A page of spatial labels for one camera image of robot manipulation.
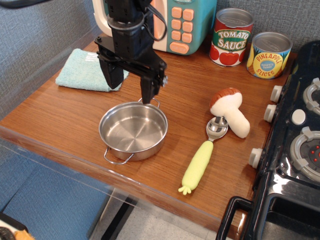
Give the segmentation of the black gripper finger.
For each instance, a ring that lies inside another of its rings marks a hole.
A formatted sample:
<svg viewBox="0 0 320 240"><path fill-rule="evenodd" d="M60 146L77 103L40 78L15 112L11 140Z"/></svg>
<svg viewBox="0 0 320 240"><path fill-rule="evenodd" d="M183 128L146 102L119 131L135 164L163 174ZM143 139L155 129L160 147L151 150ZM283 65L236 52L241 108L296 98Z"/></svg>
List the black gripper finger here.
<svg viewBox="0 0 320 240"><path fill-rule="evenodd" d="M118 65L119 59L107 59L102 56L99 56L98 59L107 85L111 89L119 87L124 81L124 69Z"/></svg>
<svg viewBox="0 0 320 240"><path fill-rule="evenodd" d="M159 93L160 79L157 76L143 76L140 79L141 97L143 104L149 104L152 98Z"/></svg>

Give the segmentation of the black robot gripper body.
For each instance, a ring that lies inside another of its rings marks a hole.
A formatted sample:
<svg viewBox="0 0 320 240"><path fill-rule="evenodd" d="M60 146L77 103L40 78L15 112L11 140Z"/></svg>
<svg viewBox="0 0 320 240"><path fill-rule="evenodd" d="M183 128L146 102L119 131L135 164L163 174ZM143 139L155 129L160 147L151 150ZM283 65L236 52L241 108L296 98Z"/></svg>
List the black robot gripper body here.
<svg viewBox="0 0 320 240"><path fill-rule="evenodd" d="M118 59L118 65L140 77L159 77L165 86L167 64L153 50L153 25L142 23L135 27L113 28L112 36L99 36L94 40L98 57Z"/></svg>

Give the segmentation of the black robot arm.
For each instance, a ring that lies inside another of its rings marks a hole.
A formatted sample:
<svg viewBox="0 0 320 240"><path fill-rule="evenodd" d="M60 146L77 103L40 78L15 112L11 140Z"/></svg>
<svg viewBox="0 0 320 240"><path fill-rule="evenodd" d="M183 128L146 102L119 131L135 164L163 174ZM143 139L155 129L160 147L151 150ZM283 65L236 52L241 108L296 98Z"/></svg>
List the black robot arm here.
<svg viewBox="0 0 320 240"><path fill-rule="evenodd" d="M124 81L124 71L133 73L140 77L142 102L150 103L168 81L167 64L153 49L154 17L165 19L149 0L105 0L101 11L112 35L94 42L107 85L115 89Z"/></svg>

